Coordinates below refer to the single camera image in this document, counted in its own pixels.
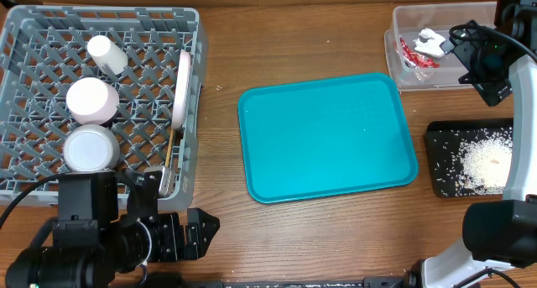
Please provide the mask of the large white plate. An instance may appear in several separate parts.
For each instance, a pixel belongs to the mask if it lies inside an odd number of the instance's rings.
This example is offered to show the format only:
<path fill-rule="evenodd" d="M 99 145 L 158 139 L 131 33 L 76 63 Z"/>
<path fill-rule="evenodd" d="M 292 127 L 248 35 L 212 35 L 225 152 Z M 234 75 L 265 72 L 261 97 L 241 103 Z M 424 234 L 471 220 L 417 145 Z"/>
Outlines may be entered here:
<path fill-rule="evenodd" d="M 188 89 L 190 83 L 191 57 L 190 54 L 181 50 L 179 64 L 177 68 L 177 79 L 175 83 L 175 96 L 172 110 L 171 128 L 179 129 L 185 121 L 185 106 L 187 103 Z"/>

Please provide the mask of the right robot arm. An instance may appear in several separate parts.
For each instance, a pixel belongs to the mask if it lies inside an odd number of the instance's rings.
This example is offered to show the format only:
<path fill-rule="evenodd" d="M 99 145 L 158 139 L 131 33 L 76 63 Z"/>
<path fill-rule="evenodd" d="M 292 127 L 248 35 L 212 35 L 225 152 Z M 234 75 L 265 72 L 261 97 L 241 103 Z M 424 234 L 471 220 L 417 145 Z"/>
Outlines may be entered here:
<path fill-rule="evenodd" d="M 472 204 L 462 237 L 417 261 L 400 287 L 477 287 L 492 275 L 536 262 L 536 0 L 497 0 L 493 27 L 471 20 L 449 30 L 441 48 L 454 54 L 490 107 L 514 97 L 513 152 L 503 198 Z"/>

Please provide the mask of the white tissue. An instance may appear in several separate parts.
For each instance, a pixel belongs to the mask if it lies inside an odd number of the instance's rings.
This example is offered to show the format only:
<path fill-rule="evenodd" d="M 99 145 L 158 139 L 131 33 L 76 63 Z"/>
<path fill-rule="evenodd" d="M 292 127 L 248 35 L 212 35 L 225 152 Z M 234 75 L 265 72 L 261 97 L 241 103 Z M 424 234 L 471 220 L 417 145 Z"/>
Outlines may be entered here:
<path fill-rule="evenodd" d="M 441 45 L 446 41 L 446 38 L 433 29 L 425 28 L 419 32 L 419 36 L 414 40 L 414 49 L 421 54 L 425 54 L 434 58 L 442 58 L 446 53 L 441 48 Z"/>

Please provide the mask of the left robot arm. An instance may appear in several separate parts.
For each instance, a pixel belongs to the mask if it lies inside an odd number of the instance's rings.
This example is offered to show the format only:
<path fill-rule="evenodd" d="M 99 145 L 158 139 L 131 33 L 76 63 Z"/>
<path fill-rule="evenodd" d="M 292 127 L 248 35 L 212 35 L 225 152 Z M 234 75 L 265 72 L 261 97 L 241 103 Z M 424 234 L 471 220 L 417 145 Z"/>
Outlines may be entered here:
<path fill-rule="evenodd" d="M 8 287 L 107 287 L 149 263 L 206 255 L 220 221 L 200 208 L 159 212 L 161 170 L 52 175 L 59 211 L 9 266 Z"/>

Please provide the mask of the wooden chopstick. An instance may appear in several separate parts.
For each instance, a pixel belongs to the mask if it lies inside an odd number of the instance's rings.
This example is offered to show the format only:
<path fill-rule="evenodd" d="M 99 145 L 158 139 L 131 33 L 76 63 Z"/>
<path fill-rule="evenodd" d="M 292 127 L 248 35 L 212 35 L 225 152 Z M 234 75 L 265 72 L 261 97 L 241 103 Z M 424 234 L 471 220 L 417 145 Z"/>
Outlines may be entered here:
<path fill-rule="evenodd" d="M 175 140 L 175 130 L 171 128 L 169 132 L 169 142 L 168 142 L 168 147 L 166 150 L 166 157 L 164 161 L 165 167 L 169 167 L 169 163 L 170 163 L 171 155 L 172 155 L 172 149 L 174 147 L 174 140 Z"/>

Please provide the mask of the grey bowl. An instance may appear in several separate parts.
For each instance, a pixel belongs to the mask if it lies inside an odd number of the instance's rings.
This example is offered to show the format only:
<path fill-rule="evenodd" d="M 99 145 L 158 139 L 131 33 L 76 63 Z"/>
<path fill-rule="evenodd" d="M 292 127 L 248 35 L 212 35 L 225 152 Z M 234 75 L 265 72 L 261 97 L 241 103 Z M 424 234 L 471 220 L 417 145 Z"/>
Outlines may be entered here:
<path fill-rule="evenodd" d="M 119 161 L 120 146 L 115 135 L 103 126 L 86 124 L 67 135 L 63 158 L 74 172 L 113 169 Z"/>

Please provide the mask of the white cup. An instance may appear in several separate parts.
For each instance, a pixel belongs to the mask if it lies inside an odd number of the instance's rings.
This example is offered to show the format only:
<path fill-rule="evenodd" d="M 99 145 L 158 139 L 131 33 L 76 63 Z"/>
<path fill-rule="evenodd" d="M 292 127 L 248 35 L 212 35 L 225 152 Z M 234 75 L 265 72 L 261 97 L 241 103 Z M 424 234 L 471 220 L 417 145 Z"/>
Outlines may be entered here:
<path fill-rule="evenodd" d="M 127 54 L 105 35 L 92 37 L 86 51 L 101 70 L 107 65 L 114 75 L 121 74 L 128 65 Z"/>

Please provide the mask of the red snack wrapper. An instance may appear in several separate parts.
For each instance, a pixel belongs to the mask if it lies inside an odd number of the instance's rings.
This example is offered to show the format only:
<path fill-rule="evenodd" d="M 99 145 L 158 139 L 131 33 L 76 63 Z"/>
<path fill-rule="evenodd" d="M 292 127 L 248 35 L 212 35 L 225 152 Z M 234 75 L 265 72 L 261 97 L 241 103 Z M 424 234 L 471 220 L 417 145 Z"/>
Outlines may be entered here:
<path fill-rule="evenodd" d="M 435 52 L 435 48 L 432 44 L 423 42 L 420 39 L 415 39 L 415 48 L 412 50 L 402 37 L 399 38 L 399 41 L 403 50 L 404 61 L 407 66 L 415 69 L 440 67 L 440 64 L 435 61 L 432 55 L 432 53 Z"/>

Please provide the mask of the grey plastic dish rack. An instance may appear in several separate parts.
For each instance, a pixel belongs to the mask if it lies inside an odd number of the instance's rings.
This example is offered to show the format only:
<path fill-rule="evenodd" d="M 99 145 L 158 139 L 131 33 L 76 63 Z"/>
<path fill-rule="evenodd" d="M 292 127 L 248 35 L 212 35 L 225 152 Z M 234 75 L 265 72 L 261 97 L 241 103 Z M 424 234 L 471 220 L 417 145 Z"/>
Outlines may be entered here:
<path fill-rule="evenodd" d="M 86 51 L 105 35 L 128 56 L 123 72 L 101 70 Z M 1 203 L 17 196 L 31 207 L 54 206 L 66 173 L 62 147 L 76 129 L 65 97 L 72 83 L 95 77 L 120 97 L 108 129 L 117 137 L 121 169 L 164 165 L 181 50 L 191 57 L 185 121 L 175 130 L 169 167 L 175 172 L 162 211 L 192 202 L 197 160 L 196 121 L 206 76 L 208 39 L 193 8 L 19 5 L 1 30 Z"/>

